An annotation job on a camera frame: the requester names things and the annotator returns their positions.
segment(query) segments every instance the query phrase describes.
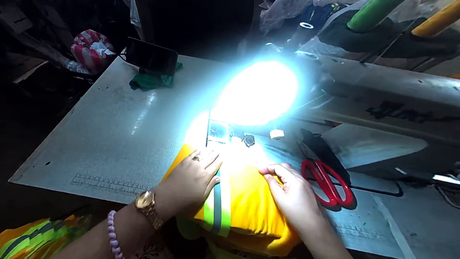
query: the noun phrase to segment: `red and white striped bag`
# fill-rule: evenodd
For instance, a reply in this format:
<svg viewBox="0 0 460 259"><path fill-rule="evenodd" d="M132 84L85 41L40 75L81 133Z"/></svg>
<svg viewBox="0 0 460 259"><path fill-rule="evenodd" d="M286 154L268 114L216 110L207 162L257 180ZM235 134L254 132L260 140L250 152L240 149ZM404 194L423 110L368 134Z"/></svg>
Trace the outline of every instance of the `red and white striped bag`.
<svg viewBox="0 0 460 259"><path fill-rule="evenodd" d="M92 29L78 34L70 51L90 74L101 71L116 56L115 49L107 37Z"/></svg>

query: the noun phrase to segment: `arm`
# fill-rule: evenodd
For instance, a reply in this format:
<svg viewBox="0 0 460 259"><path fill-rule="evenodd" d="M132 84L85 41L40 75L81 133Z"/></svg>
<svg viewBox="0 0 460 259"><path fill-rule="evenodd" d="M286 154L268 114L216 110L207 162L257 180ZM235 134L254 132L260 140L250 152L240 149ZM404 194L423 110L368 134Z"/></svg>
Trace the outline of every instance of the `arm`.
<svg viewBox="0 0 460 259"><path fill-rule="evenodd" d="M269 165L259 172L267 180L276 204L315 259L352 259L322 215L310 183L290 164ZM281 178L283 187L273 175Z"/></svg>
<svg viewBox="0 0 460 259"><path fill-rule="evenodd" d="M222 162L219 153L211 149L196 150L185 158L170 176L156 188L155 211L163 220L197 208L208 197L220 179L215 176ZM150 221L137 211L134 203L127 205L114 216L115 233L125 258L142 247L154 233ZM75 240L52 259L113 259L107 220L96 225Z"/></svg>

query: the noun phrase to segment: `smartphone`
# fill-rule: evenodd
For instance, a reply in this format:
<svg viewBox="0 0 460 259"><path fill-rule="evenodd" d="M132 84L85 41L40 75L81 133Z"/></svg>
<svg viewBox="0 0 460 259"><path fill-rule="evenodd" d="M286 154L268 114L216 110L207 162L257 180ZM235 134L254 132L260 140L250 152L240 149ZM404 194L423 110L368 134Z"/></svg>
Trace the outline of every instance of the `smartphone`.
<svg viewBox="0 0 460 259"><path fill-rule="evenodd" d="M128 37L126 62L149 72L174 76L177 57L176 51Z"/></svg>

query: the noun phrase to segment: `orange tube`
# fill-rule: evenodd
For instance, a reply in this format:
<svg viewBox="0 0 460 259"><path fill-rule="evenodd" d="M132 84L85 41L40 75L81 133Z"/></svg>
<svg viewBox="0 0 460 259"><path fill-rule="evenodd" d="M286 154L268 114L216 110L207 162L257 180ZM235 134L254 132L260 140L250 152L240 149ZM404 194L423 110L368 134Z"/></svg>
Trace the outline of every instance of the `orange tube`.
<svg viewBox="0 0 460 259"><path fill-rule="evenodd" d="M428 18L424 23L413 29L412 34L424 38L433 37L458 19L460 19L460 0L456 0Z"/></svg>

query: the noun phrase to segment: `watch face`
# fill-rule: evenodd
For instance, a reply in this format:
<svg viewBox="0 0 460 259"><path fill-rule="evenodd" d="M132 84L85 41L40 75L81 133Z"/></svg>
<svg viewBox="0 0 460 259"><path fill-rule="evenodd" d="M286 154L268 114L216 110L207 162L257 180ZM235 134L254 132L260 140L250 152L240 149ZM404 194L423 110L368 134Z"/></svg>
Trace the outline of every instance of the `watch face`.
<svg viewBox="0 0 460 259"><path fill-rule="evenodd" d="M136 208L143 209L152 205L153 192L144 191L136 198Z"/></svg>

